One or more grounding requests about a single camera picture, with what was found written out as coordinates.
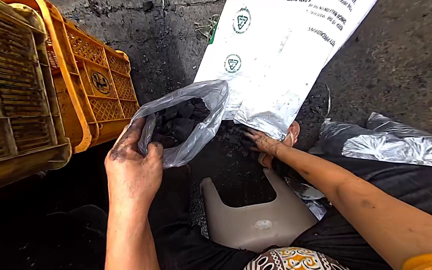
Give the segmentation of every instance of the black pants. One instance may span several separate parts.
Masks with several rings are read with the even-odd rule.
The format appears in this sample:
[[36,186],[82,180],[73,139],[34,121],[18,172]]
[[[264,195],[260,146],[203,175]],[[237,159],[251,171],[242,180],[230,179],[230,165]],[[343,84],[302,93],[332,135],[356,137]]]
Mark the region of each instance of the black pants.
[[[369,181],[389,195],[432,215],[432,167],[321,156]],[[162,270],[243,270],[256,254],[221,246],[192,228],[189,170],[165,170],[163,182],[149,211],[149,223]],[[311,249],[356,269],[391,269],[361,235],[334,208],[291,244]]]

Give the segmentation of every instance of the coal debris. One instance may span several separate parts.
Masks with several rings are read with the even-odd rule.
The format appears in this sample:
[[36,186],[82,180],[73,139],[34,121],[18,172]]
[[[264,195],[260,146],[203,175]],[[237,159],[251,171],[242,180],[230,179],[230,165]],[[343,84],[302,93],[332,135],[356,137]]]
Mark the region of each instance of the coal debris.
[[196,125],[210,114],[202,98],[195,97],[155,113],[152,141],[160,142],[164,149],[186,141]]
[[153,7],[153,1],[146,1],[142,4],[142,10],[144,11],[150,11],[151,9],[153,9]]

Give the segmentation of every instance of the recycling symbol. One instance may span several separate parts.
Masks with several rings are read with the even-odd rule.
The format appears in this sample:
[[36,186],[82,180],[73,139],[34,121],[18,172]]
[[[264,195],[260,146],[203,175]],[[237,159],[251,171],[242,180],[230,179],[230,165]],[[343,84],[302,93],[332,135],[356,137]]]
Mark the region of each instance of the recycling symbol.
[[235,60],[235,59],[229,59],[229,60],[227,61],[227,63],[229,64],[229,68],[230,68],[231,70],[234,70],[234,68],[235,68],[236,65],[239,63],[239,61],[238,61],[238,60]]
[[241,68],[241,57],[237,54],[230,54],[226,57],[224,68],[228,73],[235,73]]
[[244,7],[238,10],[233,19],[233,30],[237,34],[243,34],[251,24],[249,9]]
[[243,26],[246,24],[247,21],[248,21],[248,17],[239,15],[237,17],[237,27],[241,30],[241,28],[243,28]]

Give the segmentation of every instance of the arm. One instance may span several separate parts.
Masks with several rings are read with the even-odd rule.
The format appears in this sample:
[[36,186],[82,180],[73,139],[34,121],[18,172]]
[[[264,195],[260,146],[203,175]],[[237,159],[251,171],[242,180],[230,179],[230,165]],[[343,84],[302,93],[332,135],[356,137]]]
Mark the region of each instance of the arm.
[[263,132],[247,135],[319,189],[393,269],[432,253],[432,216],[327,160],[286,146]]
[[121,133],[105,159],[109,191],[106,270],[158,270],[148,211],[161,185],[163,147],[148,145],[142,157],[135,148],[145,125],[137,119]]

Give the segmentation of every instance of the crate logo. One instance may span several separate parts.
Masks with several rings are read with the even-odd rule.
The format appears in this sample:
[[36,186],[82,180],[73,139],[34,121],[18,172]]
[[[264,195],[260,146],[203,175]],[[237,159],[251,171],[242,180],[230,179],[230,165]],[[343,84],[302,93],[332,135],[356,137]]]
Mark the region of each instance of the crate logo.
[[229,73],[235,73],[241,68],[241,58],[237,54],[230,54],[226,57],[224,68]]
[[236,15],[233,19],[233,30],[237,34],[243,34],[248,30],[249,25],[251,24],[251,14],[249,13],[248,8],[242,8],[236,12]]
[[101,92],[101,94],[108,95],[110,93],[110,83],[103,74],[93,71],[93,74],[91,74],[91,81],[96,90]]

